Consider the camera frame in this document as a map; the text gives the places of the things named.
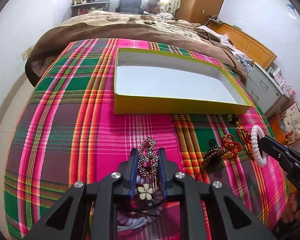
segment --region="brown bedspread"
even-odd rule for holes
[[[39,39],[26,62],[26,74],[32,85],[36,85],[47,68],[72,41],[121,38],[168,44],[214,57],[227,64],[241,82],[245,83],[247,74],[243,65],[236,61],[218,37],[196,28],[198,25],[152,15],[104,11],[76,16],[47,31]]]

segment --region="drawer handle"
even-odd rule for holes
[[[267,92],[269,87],[266,85],[266,83],[264,83],[262,80],[260,80],[260,83],[261,83],[261,89],[264,92]]]
[[[256,102],[258,102],[259,97],[256,95],[256,93],[255,93],[253,90],[251,90],[251,95],[252,95],[253,99],[254,99]]]

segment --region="drawer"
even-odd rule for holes
[[[272,104],[249,77],[247,78],[246,89],[252,95],[252,98],[258,103],[262,112],[265,114],[271,108]]]
[[[269,80],[270,77],[264,74],[258,67],[254,66],[252,68],[249,78],[257,85],[271,105],[281,96],[275,85]]]

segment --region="teddy bear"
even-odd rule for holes
[[[152,14],[160,13],[159,2],[160,0],[149,0],[145,7],[145,11]]]

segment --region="bed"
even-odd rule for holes
[[[120,38],[163,43],[213,57],[226,64],[245,84],[247,73],[231,49],[220,38],[197,28],[200,24],[176,22],[153,15],[132,15],[104,11],[72,17],[47,31],[35,44],[25,71],[32,85],[73,41],[91,38]]]
[[[11,239],[21,239],[77,180],[101,180],[152,136],[181,171],[206,183],[221,181],[268,228],[279,219],[288,184],[278,163],[260,168],[243,149],[236,158],[209,172],[200,171],[208,141],[221,144],[224,134],[237,141],[236,126],[223,115],[115,115],[114,64],[118,48],[178,53],[219,65],[238,84],[230,67],[213,57],[175,46],[131,39],[84,39],[70,42],[42,75],[16,127],[7,159],[4,203]],[[272,130],[256,104],[239,116],[250,130]],[[120,239],[180,239],[178,203]],[[209,222],[205,224],[209,232]]]

